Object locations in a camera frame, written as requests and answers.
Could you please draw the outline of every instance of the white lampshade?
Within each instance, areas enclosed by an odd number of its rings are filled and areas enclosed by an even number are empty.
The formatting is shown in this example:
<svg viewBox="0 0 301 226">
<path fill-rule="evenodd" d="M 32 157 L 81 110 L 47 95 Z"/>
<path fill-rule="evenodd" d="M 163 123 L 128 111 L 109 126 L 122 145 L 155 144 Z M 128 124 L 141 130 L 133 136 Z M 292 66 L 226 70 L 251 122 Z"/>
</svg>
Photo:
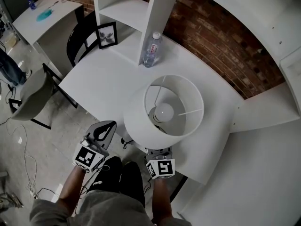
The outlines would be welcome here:
<svg viewBox="0 0 301 226">
<path fill-rule="evenodd" d="M 149 118 L 155 103 L 168 103 L 174 108 L 174 119 L 162 123 L 166 133 Z M 124 123 L 136 143 L 149 149 L 164 149 L 191 135 L 201 124 L 203 116 L 204 102 L 198 88 L 182 76 L 166 75 L 138 89 L 130 97 L 124 111 Z"/>
</svg>

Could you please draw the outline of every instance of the black picture frame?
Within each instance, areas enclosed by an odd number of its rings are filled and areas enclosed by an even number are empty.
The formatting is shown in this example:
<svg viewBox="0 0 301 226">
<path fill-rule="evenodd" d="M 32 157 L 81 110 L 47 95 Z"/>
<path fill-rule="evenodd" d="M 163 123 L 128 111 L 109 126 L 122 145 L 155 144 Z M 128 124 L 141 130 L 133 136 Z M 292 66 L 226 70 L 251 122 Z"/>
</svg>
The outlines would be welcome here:
<svg viewBox="0 0 301 226">
<path fill-rule="evenodd" d="M 110 26 L 113 26 L 113 30 L 114 30 L 114 34 L 113 34 L 114 35 L 114 42 L 106 44 L 106 45 L 102 45 L 102 41 L 101 41 L 100 31 L 99 30 L 102 29 L 102 28 L 110 27 Z M 110 47 L 110 46 L 118 44 L 116 22 L 111 22 L 111 23 L 99 25 L 99 26 L 97 26 L 95 32 L 96 32 L 96 36 L 97 36 L 97 41 L 98 41 L 99 49 L 103 49 L 103 48 Z"/>
</svg>

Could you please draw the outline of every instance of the power strip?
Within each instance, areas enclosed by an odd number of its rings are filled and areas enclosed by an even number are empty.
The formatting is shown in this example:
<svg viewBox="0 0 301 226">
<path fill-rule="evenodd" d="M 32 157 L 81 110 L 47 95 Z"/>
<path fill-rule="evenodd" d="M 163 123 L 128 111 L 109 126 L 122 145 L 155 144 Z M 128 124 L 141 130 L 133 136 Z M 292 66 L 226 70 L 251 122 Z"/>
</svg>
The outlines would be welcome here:
<svg viewBox="0 0 301 226">
<path fill-rule="evenodd" d="M 33 197 L 34 199 L 40 199 L 40 198 L 36 195 L 36 193 L 35 193 L 33 190 L 30 190 L 30 195 L 31 195 L 31 197 Z"/>
</svg>

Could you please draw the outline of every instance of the light bulb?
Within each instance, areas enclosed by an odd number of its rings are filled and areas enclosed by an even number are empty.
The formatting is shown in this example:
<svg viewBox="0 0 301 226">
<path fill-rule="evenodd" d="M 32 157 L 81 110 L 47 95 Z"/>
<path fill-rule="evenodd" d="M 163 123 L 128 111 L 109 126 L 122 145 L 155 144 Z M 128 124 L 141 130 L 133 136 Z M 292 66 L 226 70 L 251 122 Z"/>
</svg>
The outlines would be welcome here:
<svg viewBox="0 0 301 226">
<path fill-rule="evenodd" d="M 170 104 L 161 103 L 156 107 L 154 116 L 158 122 L 170 121 L 174 116 L 174 109 Z"/>
</svg>

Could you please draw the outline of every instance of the lamp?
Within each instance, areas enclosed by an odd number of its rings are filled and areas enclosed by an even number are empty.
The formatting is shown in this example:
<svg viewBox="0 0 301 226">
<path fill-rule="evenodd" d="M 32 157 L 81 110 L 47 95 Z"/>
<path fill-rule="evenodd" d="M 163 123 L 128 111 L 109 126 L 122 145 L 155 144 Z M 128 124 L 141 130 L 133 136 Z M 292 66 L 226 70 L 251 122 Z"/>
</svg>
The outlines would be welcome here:
<svg viewBox="0 0 301 226">
<path fill-rule="evenodd" d="M 143 147 L 168 148 L 201 124 L 204 102 L 198 88 L 179 75 L 165 75 L 138 89 L 124 111 L 130 137 Z"/>
</svg>

